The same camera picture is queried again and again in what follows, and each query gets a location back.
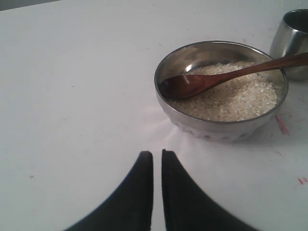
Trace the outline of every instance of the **spoon handle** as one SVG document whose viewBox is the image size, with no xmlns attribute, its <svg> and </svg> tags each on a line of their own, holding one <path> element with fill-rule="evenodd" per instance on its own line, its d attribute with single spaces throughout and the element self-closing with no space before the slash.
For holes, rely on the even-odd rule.
<svg viewBox="0 0 308 231">
<path fill-rule="evenodd" d="M 285 56 L 262 64 L 246 67 L 233 72 L 228 72 L 221 75 L 221 80 L 227 81 L 239 76 L 244 76 L 257 72 L 270 71 L 287 67 L 306 66 L 306 65 L 308 65 L 308 52 Z"/>
</svg>

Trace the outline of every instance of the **metal cup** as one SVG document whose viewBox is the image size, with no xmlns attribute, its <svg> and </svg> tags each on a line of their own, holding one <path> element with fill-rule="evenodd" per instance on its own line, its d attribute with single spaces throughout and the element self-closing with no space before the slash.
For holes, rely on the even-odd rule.
<svg viewBox="0 0 308 231">
<path fill-rule="evenodd" d="M 308 9 L 286 13 L 280 23 L 270 48 L 274 59 L 308 52 Z M 286 68 L 287 77 L 292 80 L 308 79 L 308 66 Z"/>
</svg>

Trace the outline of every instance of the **bowl rim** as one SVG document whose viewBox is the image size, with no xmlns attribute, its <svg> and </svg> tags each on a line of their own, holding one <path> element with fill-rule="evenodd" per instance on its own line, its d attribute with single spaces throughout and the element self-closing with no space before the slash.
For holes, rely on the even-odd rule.
<svg viewBox="0 0 308 231">
<path fill-rule="evenodd" d="M 168 102 L 167 100 L 164 98 L 164 96 L 161 94 L 159 88 L 158 88 L 158 70 L 161 69 L 161 66 L 165 63 L 166 59 L 168 59 L 171 55 L 175 54 L 176 52 L 180 51 L 180 50 L 183 50 L 187 47 L 190 47 L 190 46 L 194 46 L 194 45 L 199 45 L 199 44 L 206 44 L 206 43 L 223 43 L 223 44 L 231 44 L 231 45 L 236 45 L 236 46 L 242 46 L 242 47 L 246 47 L 246 48 L 249 48 L 255 52 L 258 52 L 262 55 L 264 55 L 265 57 L 269 58 L 270 60 L 273 60 L 273 58 L 266 54 L 265 52 L 257 49 L 257 48 L 254 48 L 252 46 L 248 46 L 246 44 L 242 44 L 242 43 L 238 43 L 238 42 L 231 42 L 231 41 L 223 41 L 223 40 L 210 40 L 210 41 L 201 41 L 201 42 L 195 42 L 195 43 L 190 43 L 190 44 L 187 44 L 187 45 L 184 45 L 180 48 L 177 48 L 175 49 L 174 51 L 170 52 L 165 58 L 163 58 L 162 61 L 160 61 L 159 65 L 157 66 L 156 70 L 155 70 L 155 74 L 154 74 L 154 84 L 155 84 L 155 90 L 156 90 L 156 93 L 159 95 L 159 97 L 174 111 L 180 113 L 181 115 L 185 116 L 185 117 L 188 117 L 190 119 L 194 119 L 194 120 L 197 120 L 197 121 L 200 121 L 200 122 L 208 122 L 208 123 L 213 123 L 213 124 L 224 124 L 224 125 L 229 125 L 229 124 L 239 124 L 239 123 L 245 123 L 245 122 L 249 122 L 249 121 L 253 121 L 253 120 L 256 120 L 256 119 L 259 119 L 259 118 L 262 118 L 270 113 L 272 113 L 273 111 L 275 111 L 277 108 L 279 108 L 282 103 L 284 102 L 286 96 L 288 95 L 288 92 L 289 92 L 289 82 L 288 82 L 288 79 L 286 77 L 286 73 L 283 69 L 280 69 L 281 73 L 282 73 L 282 76 L 283 76 L 283 79 L 284 79 L 284 83 L 285 83 L 285 88 L 286 88 L 286 91 L 285 91 L 285 94 L 282 96 L 280 102 L 278 104 L 276 104 L 272 109 L 270 109 L 269 111 L 267 111 L 266 113 L 264 114 L 261 114 L 257 117 L 254 117 L 254 118 L 251 118 L 251 119 L 245 119 L 245 120 L 239 120 L 239 121 L 215 121 L 215 120 L 206 120 L 206 119 L 201 119 L 201 118 L 197 118 L 197 117 L 194 117 L 194 116 L 191 116 L 191 115 L 188 115 L 184 112 L 181 112 L 179 111 L 178 109 L 172 107 Z"/>
</svg>

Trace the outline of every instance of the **uncooked rice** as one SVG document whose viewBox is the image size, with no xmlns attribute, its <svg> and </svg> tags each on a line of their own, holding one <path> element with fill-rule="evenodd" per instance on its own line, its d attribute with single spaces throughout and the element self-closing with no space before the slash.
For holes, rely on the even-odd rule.
<svg viewBox="0 0 308 231">
<path fill-rule="evenodd" d="M 215 75 L 242 69 L 232 64 L 201 67 L 188 74 Z M 250 74 L 235 78 L 193 98 L 168 100 L 172 107 L 197 118 L 240 121 L 260 116 L 275 107 L 277 95 L 266 78 Z"/>
</svg>

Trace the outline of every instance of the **stainless steel bowl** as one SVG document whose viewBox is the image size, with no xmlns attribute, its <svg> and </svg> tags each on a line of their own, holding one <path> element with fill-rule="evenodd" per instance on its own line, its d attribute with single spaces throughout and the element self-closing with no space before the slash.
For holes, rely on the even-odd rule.
<svg viewBox="0 0 308 231">
<path fill-rule="evenodd" d="M 196 138 L 207 141 L 246 139 L 277 115 L 288 92 L 288 81 L 283 70 L 262 73 L 268 81 L 273 83 L 278 96 L 276 106 L 258 117 L 235 122 L 203 120 L 182 113 L 167 102 L 159 91 L 158 85 L 169 77 L 184 74 L 201 66 L 237 62 L 259 64 L 271 59 L 262 51 L 235 42 L 205 41 L 183 46 L 167 55 L 156 69 L 154 82 L 157 99 L 171 122 Z"/>
</svg>

